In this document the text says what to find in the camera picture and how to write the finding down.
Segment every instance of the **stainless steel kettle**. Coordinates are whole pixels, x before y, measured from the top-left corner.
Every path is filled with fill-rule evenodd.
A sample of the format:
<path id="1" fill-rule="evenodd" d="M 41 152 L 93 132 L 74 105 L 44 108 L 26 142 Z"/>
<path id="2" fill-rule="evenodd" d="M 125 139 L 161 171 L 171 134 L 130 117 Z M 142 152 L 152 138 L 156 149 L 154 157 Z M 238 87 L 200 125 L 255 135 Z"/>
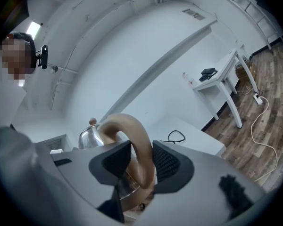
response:
<path id="1" fill-rule="evenodd" d="M 153 191 L 155 178 L 150 139 L 142 124 L 127 114 L 110 115 L 103 123 L 96 122 L 91 118 L 90 126 L 80 134 L 79 150 L 120 141 L 117 133 L 122 131 L 136 152 L 137 160 L 131 155 L 126 173 L 118 182 L 122 210 L 127 211 L 139 205 Z"/>

